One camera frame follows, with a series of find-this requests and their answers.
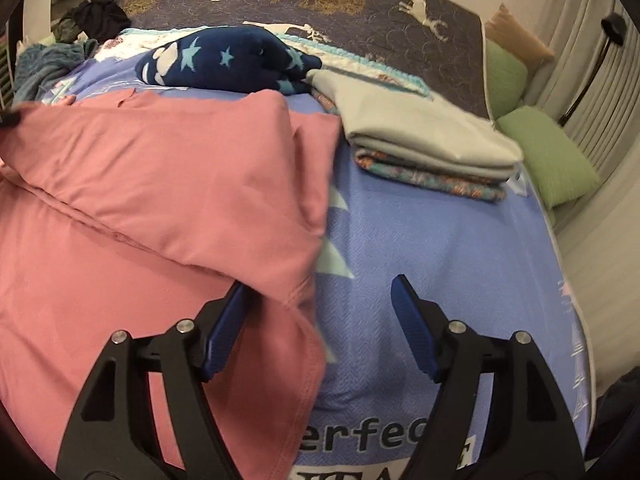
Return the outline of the pink garment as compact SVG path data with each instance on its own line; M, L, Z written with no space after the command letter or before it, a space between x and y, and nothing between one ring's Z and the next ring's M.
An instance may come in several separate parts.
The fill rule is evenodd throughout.
M54 465L107 338L160 333L238 281L258 303L205 392L242 476L286 478L326 368L314 268L340 120L270 90L20 115L1 133L1 400L25 440Z

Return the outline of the black clothes pile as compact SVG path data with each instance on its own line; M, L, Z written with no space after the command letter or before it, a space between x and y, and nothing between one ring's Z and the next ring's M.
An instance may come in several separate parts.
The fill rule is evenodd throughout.
M68 10L53 26L57 42L72 44L83 32L103 44L131 26L131 20L115 0L85 0Z

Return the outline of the green cushion near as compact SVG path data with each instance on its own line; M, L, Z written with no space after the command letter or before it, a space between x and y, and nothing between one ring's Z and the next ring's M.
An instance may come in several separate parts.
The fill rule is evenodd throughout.
M547 210L594 192L600 177L578 146L548 115L522 106L496 121L498 129L515 141L524 165Z

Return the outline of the green cushion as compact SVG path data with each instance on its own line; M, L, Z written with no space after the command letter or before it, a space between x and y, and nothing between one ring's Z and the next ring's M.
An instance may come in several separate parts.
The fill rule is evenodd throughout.
M520 104L528 79L526 66L513 54L486 40L486 78L492 117L499 119Z
M600 177L578 146L548 115L522 106L496 121L498 129L515 141L524 165L547 210L594 192Z

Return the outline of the folded grey cloth stack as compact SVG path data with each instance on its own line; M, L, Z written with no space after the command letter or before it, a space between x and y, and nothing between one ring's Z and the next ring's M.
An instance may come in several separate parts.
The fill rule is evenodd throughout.
M487 119L437 94L313 70L312 90L340 116L352 160L377 177L499 203L518 173L520 146Z

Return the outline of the green cushion far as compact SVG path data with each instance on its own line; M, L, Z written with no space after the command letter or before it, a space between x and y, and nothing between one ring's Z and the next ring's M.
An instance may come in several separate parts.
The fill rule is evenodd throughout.
M513 54L486 40L486 78L492 117L499 119L520 104L528 79L526 66Z

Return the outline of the teal blue blanket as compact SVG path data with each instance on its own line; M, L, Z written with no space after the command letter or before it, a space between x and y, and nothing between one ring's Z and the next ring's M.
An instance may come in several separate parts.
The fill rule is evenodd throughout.
M89 39L79 44L28 47L16 61L13 103L40 100L59 79L92 58L99 45Z

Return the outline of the navy star fleece garment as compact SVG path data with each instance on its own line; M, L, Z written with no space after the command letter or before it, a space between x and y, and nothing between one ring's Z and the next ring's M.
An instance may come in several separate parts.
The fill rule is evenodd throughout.
M206 27L157 47L140 58L145 84L253 93L307 93L306 78L320 70L318 56L285 44L258 26Z

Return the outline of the tan cushion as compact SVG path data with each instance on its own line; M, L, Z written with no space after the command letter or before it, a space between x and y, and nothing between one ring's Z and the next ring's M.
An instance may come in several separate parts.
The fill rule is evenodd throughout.
M503 3L485 23L485 34L488 40L520 60L530 78L554 60L554 52L522 25Z

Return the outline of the black floor lamp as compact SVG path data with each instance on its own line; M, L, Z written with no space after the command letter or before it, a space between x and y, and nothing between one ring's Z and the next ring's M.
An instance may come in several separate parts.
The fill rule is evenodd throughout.
M596 62L594 62L593 68L590 70L589 76L582 86L582 90L580 90L578 96L576 96L572 104L570 104L570 107L566 112L559 118L558 124L561 127L564 127L568 123L570 118L573 117L574 113L578 109L578 106L582 104L582 100L593 84L593 81L596 79L597 74L600 72L600 68L608 56L608 51L611 47L616 46L622 48L625 44L628 24L622 14L611 12L605 18L602 18L601 28L605 36L604 44L602 44L597 55Z

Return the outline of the dark deer-print mattress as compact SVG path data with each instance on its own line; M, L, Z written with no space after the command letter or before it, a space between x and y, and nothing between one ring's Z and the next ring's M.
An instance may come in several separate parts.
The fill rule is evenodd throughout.
M116 0L137 28L254 24L330 44L424 80L489 115L480 17L450 0Z

